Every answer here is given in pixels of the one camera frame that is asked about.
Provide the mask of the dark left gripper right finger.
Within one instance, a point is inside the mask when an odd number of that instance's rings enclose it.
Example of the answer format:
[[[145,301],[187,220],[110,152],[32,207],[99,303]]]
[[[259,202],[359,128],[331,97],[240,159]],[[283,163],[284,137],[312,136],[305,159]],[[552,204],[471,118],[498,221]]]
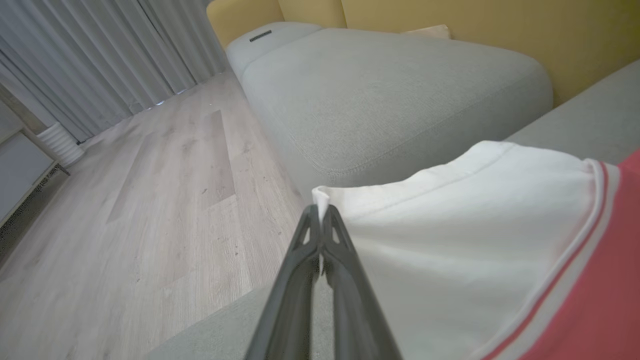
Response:
[[[334,205],[322,221],[321,253],[333,290],[334,360],[403,360],[393,332]]]

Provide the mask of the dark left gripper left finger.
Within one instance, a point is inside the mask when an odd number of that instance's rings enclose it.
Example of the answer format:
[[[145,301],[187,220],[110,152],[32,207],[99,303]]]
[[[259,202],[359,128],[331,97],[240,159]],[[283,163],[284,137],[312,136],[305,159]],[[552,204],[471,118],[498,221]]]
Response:
[[[317,205],[304,208],[244,360],[310,360],[321,227]]]

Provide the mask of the red jersey with white sleeves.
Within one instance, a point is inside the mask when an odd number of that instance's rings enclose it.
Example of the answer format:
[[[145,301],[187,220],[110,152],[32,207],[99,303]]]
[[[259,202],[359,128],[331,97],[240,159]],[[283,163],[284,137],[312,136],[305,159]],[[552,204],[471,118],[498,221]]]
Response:
[[[482,141],[336,207],[406,360],[640,360],[640,149]]]

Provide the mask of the large grey sofa ottoman cushion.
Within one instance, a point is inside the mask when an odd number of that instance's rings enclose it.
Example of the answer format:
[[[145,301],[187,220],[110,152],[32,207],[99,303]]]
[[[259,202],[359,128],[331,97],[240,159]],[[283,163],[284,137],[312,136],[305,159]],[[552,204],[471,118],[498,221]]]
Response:
[[[318,186],[399,182],[553,108],[537,60],[455,39],[275,22],[226,53],[307,203]]]

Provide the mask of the white ribbed cylinder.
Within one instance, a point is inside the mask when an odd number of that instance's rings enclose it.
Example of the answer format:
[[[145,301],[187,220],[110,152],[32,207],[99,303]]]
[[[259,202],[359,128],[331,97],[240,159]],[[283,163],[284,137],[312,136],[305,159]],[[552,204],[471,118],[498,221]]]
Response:
[[[60,165],[64,168],[73,166],[85,155],[85,151],[77,144],[75,137],[59,122],[49,126],[36,136],[55,154]]]

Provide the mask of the grey pleated curtain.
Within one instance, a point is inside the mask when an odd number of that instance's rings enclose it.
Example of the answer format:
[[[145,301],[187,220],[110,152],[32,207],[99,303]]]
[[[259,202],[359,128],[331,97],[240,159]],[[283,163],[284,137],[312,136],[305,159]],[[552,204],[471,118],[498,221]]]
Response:
[[[211,0],[137,0],[159,46],[154,54],[169,88],[176,94],[226,70],[226,55],[208,20]]]

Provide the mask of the small beige pillow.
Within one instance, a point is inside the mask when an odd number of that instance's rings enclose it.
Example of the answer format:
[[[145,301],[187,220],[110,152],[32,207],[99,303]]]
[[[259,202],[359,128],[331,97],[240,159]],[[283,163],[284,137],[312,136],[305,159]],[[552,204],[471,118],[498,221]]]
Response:
[[[430,27],[415,29],[415,30],[407,30],[402,34],[405,35],[415,35],[425,38],[437,38],[437,39],[452,39],[450,28],[441,23],[439,25],[434,25]]]

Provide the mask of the white low cabinet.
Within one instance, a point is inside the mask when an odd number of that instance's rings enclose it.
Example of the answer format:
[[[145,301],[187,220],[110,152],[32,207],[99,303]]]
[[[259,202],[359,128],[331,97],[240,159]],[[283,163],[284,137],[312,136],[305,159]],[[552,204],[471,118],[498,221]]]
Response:
[[[0,139],[0,228],[54,170],[71,175],[25,126]]]

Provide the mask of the grey fabric sofa seat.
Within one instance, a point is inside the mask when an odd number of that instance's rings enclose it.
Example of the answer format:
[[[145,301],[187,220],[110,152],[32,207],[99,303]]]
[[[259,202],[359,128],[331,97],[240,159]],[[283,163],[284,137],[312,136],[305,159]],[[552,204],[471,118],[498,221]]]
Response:
[[[567,103],[508,137],[519,146],[562,152],[612,166],[640,149],[640,60],[592,85]],[[310,358],[335,360],[333,290],[322,255],[313,287]],[[148,354],[148,360],[244,360],[272,289],[257,289],[233,301]]]

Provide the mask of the grey sheer curtain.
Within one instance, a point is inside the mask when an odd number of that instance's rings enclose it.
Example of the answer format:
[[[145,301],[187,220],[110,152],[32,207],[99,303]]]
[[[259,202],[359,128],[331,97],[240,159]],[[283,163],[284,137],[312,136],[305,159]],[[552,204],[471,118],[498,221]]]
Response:
[[[77,141],[174,95],[141,0],[0,0],[0,64]]]

